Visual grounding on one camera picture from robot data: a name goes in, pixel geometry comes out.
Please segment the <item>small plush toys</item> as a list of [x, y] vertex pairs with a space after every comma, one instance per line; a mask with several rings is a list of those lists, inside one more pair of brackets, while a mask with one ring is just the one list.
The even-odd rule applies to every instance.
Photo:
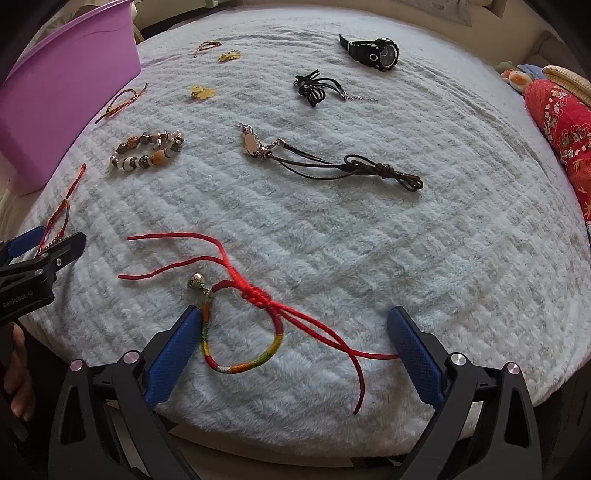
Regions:
[[495, 70], [519, 94], [523, 94], [534, 81], [547, 79], [542, 68], [532, 64], [514, 65], [510, 61], [504, 61], [497, 64]]

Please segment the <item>black wrist watch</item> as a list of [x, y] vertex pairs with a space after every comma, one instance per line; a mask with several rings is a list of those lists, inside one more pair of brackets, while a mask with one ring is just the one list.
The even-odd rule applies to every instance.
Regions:
[[382, 72], [392, 70], [399, 62], [399, 47], [389, 38], [349, 41], [340, 35], [339, 44], [356, 62]]

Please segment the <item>light blue quilted blanket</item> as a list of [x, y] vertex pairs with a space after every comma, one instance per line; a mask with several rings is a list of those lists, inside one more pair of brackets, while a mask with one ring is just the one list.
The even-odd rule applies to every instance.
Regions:
[[[382, 72], [339, 44], [389, 38]], [[291, 325], [262, 367], [195, 354], [161, 412], [307, 456], [408, 451], [431, 410], [390, 359], [404, 307], [477, 364], [509, 361], [542, 402], [590, 357], [579, 203], [523, 98], [456, 45], [358, 12], [222, 12], [139, 46], [145, 94], [87, 127], [32, 207], [45, 221], [86, 167], [69, 227], [87, 237], [55, 301], [24, 319], [66, 359], [109, 363], [172, 325], [221, 243], [273, 299], [378, 360]], [[190, 98], [190, 87], [214, 88]]]

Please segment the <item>yellow flower charm near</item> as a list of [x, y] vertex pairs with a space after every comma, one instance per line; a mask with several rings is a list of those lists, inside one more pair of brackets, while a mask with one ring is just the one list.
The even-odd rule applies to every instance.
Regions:
[[192, 100], [204, 101], [215, 96], [216, 90], [214, 88], [204, 87], [202, 85], [193, 85], [190, 87], [190, 98]]

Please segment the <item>purple plastic tub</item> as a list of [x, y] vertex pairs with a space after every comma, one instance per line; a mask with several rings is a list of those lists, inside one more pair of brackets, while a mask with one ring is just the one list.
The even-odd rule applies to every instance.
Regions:
[[1, 87], [1, 181], [44, 187], [93, 117], [141, 71], [131, 4], [112, 1], [27, 52]]

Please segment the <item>yellow pillow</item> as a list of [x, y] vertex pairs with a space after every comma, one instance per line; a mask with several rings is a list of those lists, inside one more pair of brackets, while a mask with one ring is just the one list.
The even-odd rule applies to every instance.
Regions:
[[543, 74], [554, 83], [557, 83], [569, 91], [575, 90], [590, 95], [591, 84], [585, 77], [561, 66], [547, 65], [542, 69]]

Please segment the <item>red floral quilt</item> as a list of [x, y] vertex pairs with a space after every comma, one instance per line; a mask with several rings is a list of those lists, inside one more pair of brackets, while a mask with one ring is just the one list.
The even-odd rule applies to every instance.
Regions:
[[566, 172], [590, 229], [590, 107], [549, 80], [536, 80], [525, 105]]

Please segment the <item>grey patterned window cloth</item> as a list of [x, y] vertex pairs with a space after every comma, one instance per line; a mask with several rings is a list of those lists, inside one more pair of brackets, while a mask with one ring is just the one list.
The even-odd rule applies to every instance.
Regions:
[[466, 0], [399, 0], [399, 2], [446, 21], [472, 26]]

